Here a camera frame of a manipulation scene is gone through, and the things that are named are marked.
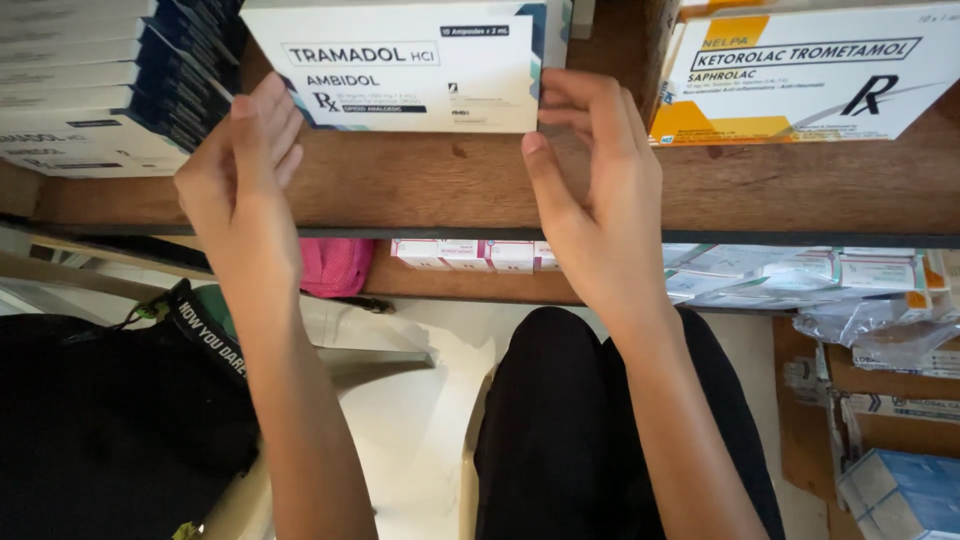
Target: black pants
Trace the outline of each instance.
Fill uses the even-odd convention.
[[[680,314],[733,464],[770,539],[783,540],[740,381],[703,318]],[[564,309],[539,308],[514,332],[487,395],[474,464],[477,540],[664,538],[623,359]]]

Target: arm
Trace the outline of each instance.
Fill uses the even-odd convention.
[[[543,135],[522,151],[540,221],[564,274],[607,326],[627,368],[636,428],[671,539],[767,533],[733,467],[697,379],[660,250],[662,173],[636,104],[614,79],[544,70],[540,121],[592,150],[587,200],[570,195]]]
[[[300,164],[302,118],[271,74],[175,177],[220,280],[247,364],[278,538],[376,538],[360,460],[300,316],[300,246],[282,188]]]

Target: hand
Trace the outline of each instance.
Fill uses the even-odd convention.
[[[296,298],[302,260],[283,187],[303,158],[294,144],[302,121],[271,73],[250,96],[236,96],[230,114],[174,176],[180,207],[231,310],[254,290],[262,298]]]
[[[662,172],[630,91],[610,77],[544,69],[540,122],[572,128],[591,149],[581,205],[540,133],[521,144],[540,223],[577,295],[614,327],[673,312],[660,248]]]

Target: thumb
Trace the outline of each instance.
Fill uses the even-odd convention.
[[[538,132],[524,135],[520,151],[537,197],[541,226],[553,229],[558,224],[569,223],[571,218],[575,222],[588,219],[584,209],[567,189],[557,163],[557,154],[546,137]]]
[[[256,101],[250,96],[234,98],[230,107],[230,136],[237,164],[237,192],[276,184],[270,166],[270,141],[264,134]]]

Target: forearm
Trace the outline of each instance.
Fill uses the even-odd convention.
[[[269,306],[240,306],[234,319],[266,441],[277,537],[375,538],[360,460],[298,298]]]
[[[767,538],[710,411],[673,307],[612,331],[640,445],[671,539]]]

